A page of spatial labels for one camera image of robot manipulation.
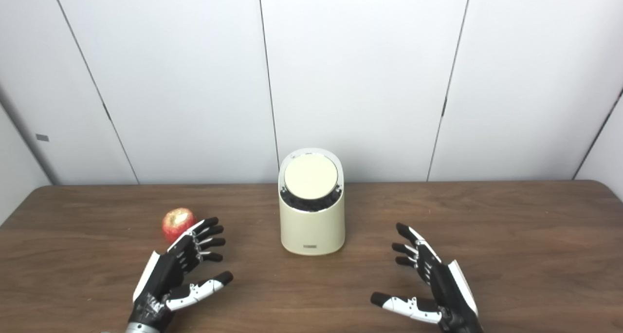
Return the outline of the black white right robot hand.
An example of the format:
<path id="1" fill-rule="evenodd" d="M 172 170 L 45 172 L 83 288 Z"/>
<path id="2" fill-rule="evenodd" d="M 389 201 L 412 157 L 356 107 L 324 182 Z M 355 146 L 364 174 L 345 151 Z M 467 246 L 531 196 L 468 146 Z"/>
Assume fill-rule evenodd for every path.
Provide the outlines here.
<path id="1" fill-rule="evenodd" d="M 430 287 L 433 298 L 391 296 L 374 292 L 371 303 L 413 320 L 436 324 L 442 333 L 482 333 L 476 300 L 456 260 L 445 264 L 414 228 L 397 223 L 396 229 L 410 244 L 392 244 L 402 253 L 396 264 L 412 267 Z"/>

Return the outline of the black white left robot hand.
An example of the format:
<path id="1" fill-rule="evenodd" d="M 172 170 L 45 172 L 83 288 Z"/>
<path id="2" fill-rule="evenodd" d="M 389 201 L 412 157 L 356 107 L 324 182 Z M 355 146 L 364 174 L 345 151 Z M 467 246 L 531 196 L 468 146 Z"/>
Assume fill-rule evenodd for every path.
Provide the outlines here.
<path id="1" fill-rule="evenodd" d="M 222 255 L 209 251 L 225 245 L 217 235 L 224 231 L 218 218 L 197 222 L 184 231 L 163 254 L 153 252 L 132 295 L 128 333 L 164 333 L 175 313 L 193 306 L 231 283 L 225 271 L 197 283 L 184 283 L 186 275 L 203 262 L 221 262 Z"/>

